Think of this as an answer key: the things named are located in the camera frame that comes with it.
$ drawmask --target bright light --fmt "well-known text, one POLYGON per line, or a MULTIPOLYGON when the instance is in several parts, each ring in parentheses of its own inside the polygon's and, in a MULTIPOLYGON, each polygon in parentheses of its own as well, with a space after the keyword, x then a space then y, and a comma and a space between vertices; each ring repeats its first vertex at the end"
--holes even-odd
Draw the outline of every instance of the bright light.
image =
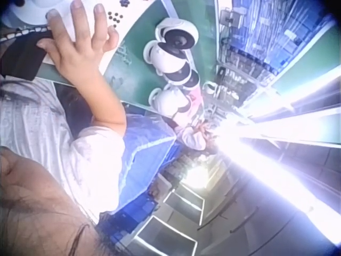
POLYGON ((206 188, 208 180, 207 170, 197 166, 187 171, 187 176, 182 179, 182 182, 192 188, 206 188))
POLYGON ((205 156, 205 155, 200 155, 200 156, 198 157, 198 160, 201 161, 201 162, 205 162, 205 161, 207 160, 207 156, 205 156))
POLYGON ((341 241, 341 232, 337 232, 341 230, 341 216, 319 201, 282 165, 241 143, 237 137, 219 138, 216 143, 234 162, 306 213, 331 242, 341 241))
POLYGON ((258 138, 260 134, 290 140, 312 140, 328 133, 328 127, 315 116, 297 116, 252 125, 239 126, 240 137, 258 138))
POLYGON ((308 218, 333 244, 341 244, 340 215, 324 202, 317 200, 308 218))
MULTIPOLYGON (((284 97, 284 102, 287 104, 292 104, 298 100, 304 99, 305 97, 319 91, 325 86, 328 86, 331 81, 337 79, 341 75, 341 66, 338 66, 331 71, 325 73, 324 75, 310 81, 302 86, 298 86, 295 90, 291 91, 290 95, 282 96, 284 97)), ((271 106, 266 105, 260 107, 255 113, 252 113, 253 117, 265 116, 273 113, 282 107, 282 104, 278 104, 280 101, 276 100, 271 103, 271 106)))

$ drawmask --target hand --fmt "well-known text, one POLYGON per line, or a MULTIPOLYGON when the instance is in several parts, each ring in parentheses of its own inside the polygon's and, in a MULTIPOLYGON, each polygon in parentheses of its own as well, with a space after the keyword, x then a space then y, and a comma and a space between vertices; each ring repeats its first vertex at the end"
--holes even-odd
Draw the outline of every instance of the hand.
POLYGON ((117 46, 118 33, 113 26, 108 27, 102 4, 94 8, 95 33, 92 38, 81 0, 72 2, 71 15, 75 27, 75 43, 71 41, 58 11, 52 9, 47 14, 47 20, 54 39, 41 39, 37 46, 49 54, 59 73, 77 87, 98 76, 103 54, 117 46))

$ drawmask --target fingers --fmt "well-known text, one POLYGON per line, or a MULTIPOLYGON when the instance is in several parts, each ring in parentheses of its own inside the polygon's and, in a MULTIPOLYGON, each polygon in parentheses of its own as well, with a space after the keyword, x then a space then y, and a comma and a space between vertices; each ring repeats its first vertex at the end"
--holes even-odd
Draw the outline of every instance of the fingers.
POLYGON ((76 48, 79 51, 88 50, 91 47, 91 35, 84 5, 81 0, 71 3, 71 15, 75 27, 76 48))
POLYGON ((119 35, 113 26, 108 28, 109 39, 105 42, 103 46, 103 52, 109 52, 117 47, 119 35))
POLYGON ((44 38, 38 41, 37 46, 44 49, 58 67, 60 65, 60 53, 53 39, 44 38))
POLYGON ((101 50, 107 41, 108 23, 104 6, 97 4, 94 8, 95 33, 92 37, 92 49, 101 50))
POLYGON ((52 35, 57 48, 61 53, 67 53, 74 48, 71 38, 65 28, 63 20, 56 9, 47 13, 48 25, 51 28, 52 35))

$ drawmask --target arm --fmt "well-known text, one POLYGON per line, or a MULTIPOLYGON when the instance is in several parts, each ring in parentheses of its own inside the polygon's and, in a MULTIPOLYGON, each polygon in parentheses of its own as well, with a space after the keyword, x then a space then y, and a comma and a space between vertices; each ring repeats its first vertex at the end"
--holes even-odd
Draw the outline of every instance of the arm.
POLYGON ((123 136, 126 130, 124 108, 98 70, 104 52, 117 46, 118 33, 113 26, 108 28, 101 4, 94 9, 95 33, 92 38, 81 0, 73 1, 71 14, 75 43, 71 41, 59 13, 51 10, 47 20, 54 39, 42 39, 37 46, 50 55, 59 73, 84 97, 94 116, 93 124, 108 127, 123 136))
POLYGON ((76 88, 90 106, 93 125, 108 127, 123 137, 126 130, 125 110, 103 76, 98 72, 92 81, 76 88))

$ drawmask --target green panel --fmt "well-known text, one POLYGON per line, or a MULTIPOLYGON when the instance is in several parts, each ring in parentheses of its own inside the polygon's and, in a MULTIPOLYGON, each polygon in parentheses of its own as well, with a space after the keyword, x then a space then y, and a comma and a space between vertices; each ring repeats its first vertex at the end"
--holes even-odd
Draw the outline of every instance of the green panel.
POLYGON ((196 25, 199 40, 191 49, 201 81, 213 81, 216 66, 216 23, 214 0, 172 0, 180 19, 196 25))
POLYGON ((340 32, 329 29, 273 87, 282 95, 340 65, 340 32))
POLYGON ((155 1, 126 35, 122 46, 127 54, 115 53, 113 56, 104 76, 120 99, 148 106, 150 92, 166 85, 142 56, 146 43, 155 40, 156 25, 166 17, 168 14, 162 2, 155 1))

